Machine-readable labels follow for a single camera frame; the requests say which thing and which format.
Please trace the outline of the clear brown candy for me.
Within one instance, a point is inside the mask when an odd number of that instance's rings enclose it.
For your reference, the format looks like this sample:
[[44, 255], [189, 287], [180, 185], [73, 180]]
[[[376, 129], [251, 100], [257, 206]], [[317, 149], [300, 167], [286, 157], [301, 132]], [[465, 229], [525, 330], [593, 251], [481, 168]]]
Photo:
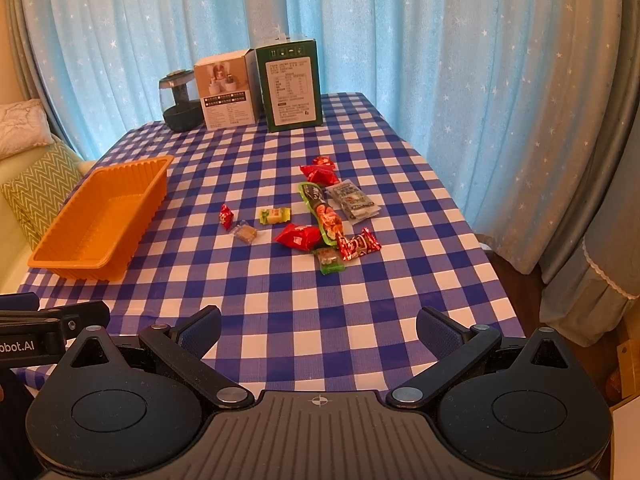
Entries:
[[257, 230], [245, 220], [240, 220], [232, 229], [231, 234], [245, 244], [252, 244], [258, 235]]

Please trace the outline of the small red candy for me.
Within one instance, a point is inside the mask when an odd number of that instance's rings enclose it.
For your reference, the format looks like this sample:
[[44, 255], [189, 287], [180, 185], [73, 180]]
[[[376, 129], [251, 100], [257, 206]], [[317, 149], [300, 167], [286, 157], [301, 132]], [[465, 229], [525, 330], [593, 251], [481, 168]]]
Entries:
[[226, 230], [230, 231], [234, 221], [234, 213], [227, 204], [222, 204], [218, 214], [220, 225]]
[[314, 166], [322, 166], [331, 170], [336, 169], [335, 162], [328, 156], [318, 156], [312, 161], [312, 163], [314, 164]]

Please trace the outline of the red twisted candy wrapper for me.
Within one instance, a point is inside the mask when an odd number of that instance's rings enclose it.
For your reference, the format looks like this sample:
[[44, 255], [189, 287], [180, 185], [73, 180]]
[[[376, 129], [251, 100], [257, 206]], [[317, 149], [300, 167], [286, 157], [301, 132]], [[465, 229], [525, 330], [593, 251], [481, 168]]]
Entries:
[[359, 234], [351, 238], [338, 234], [336, 240], [337, 249], [343, 261], [352, 261], [382, 249], [381, 243], [369, 228], [363, 228]]

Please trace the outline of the green small snack packet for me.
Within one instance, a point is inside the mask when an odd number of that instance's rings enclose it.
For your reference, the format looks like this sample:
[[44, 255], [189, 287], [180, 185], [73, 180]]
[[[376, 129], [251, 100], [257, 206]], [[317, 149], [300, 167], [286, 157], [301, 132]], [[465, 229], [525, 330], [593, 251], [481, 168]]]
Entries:
[[318, 260], [320, 272], [323, 275], [345, 270], [344, 261], [340, 252], [333, 247], [318, 248], [314, 251], [314, 255]]

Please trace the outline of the yellow green candy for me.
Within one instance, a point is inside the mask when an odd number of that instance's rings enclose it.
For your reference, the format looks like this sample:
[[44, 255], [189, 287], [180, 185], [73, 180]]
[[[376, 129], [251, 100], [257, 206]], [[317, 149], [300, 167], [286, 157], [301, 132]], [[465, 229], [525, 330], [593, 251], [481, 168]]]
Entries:
[[291, 220], [290, 207], [266, 208], [259, 213], [259, 222], [263, 226], [273, 226]]

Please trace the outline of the grey white snack packet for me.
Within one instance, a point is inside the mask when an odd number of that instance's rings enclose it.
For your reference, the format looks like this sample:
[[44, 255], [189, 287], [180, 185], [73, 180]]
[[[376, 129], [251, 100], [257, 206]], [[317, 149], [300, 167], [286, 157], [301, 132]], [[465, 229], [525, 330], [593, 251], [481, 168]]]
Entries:
[[380, 206], [348, 179], [328, 186], [326, 194], [340, 205], [341, 210], [352, 224], [373, 218], [381, 210]]

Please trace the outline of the long green snack packet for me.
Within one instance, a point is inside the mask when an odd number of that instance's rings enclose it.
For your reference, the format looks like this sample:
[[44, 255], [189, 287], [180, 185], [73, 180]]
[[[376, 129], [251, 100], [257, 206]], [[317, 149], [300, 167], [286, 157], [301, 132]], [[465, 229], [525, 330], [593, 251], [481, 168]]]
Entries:
[[344, 234], [343, 221], [324, 197], [322, 187], [311, 182], [298, 185], [298, 192], [309, 211], [318, 222], [322, 240], [335, 247], [340, 235]]

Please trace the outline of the large red snack packet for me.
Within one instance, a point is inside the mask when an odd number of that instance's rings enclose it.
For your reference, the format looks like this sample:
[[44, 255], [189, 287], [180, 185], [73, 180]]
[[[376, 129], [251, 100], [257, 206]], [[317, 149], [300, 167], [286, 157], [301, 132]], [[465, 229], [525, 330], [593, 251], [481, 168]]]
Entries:
[[336, 185], [340, 182], [340, 179], [335, 174], [335, 171], [326, 165], [307, 165], [300, 166], [300, 171], [310, 183], [326, 188], [327, 186]]

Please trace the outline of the light green sofa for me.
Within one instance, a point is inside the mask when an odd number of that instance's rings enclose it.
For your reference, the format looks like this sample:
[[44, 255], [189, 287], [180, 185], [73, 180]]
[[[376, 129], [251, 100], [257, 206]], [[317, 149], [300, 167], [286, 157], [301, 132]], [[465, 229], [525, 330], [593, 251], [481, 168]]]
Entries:
[[[47, 153], [48, 146], [38, 146], [2, 159], [1, 183], [11, 180], [23, 170], [32, 166], [34, 162]], [[29, 242], [25, 237], [18, 221], [16, 220], [8, 202], [1, 196], [1, 268], [0, 282], [2, 294], [17, 292], [22, 279], [28, 271], [28, 259], [32, 254]]]

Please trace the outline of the orange plastic tray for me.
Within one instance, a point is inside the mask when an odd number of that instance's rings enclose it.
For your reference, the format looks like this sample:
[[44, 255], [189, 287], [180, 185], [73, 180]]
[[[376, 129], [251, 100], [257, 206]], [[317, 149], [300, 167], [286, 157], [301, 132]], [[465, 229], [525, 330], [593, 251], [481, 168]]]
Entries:
[[28, 260], [66, 280], [117, 281], [167, 194], [170, 155], [92, 170]]

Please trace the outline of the grey drape curtain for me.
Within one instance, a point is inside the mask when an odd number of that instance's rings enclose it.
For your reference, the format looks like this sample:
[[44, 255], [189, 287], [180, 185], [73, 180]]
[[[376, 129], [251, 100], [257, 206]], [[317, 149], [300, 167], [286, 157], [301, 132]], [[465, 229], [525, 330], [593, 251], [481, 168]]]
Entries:
[[540, 320], [590, 347], [639, 302], [639, 104], [602, 203], [544, 289]]

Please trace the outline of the blue checkered tablecloth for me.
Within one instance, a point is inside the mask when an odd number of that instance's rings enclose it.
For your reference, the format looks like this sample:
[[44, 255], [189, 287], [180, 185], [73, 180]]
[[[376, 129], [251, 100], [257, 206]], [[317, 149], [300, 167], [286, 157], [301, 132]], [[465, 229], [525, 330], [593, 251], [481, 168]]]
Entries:
[[[322, 100], [317, 128], [257, 124], [178, 133], [153, 122], [126, 133], [102, 166], [170, 156], [166, 198], [118, 281], [32, 269], [21, 288], [43, 307], [101, 300], [108, 330], [133, 335], [202, 307], [221, 310], [206, 362], [259, 392], [386, 390], [435, 363], [416, 336], [430, 306], [454, 321], [520, 336], [480, 243], [428, 163], [359, 93]], [[378, 212], [345, 223], [372, 243], [343, 260], [300, 194], [305, 168], [335, 175]]]

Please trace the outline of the dark glass humidifier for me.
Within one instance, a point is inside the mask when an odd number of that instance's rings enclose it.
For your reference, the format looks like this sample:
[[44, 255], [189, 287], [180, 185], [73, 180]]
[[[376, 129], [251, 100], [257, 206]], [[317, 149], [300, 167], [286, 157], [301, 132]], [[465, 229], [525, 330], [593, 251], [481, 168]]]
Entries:
[[204, 116], [194, 70], [175, 70], [158, 82], [160, 107], [166, 125], [183, 132], [203, 125]]

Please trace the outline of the beige product box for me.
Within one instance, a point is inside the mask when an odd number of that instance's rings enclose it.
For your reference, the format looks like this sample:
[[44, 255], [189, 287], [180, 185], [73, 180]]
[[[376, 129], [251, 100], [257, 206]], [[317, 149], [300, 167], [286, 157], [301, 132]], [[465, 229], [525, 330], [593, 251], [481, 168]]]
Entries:
[[201, 58], [193, 68], [209, 131], [259, 122], [262, 95], [254, 49]]

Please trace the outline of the dark green carton box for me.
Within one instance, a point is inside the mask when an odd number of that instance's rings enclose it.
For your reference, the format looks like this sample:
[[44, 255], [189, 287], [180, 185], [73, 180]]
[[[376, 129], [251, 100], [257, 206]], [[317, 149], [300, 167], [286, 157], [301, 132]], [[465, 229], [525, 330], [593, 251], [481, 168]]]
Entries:
[[317, 41], [277, 41], [256, 48], [255, 53], [269, 131], [320, 126]]

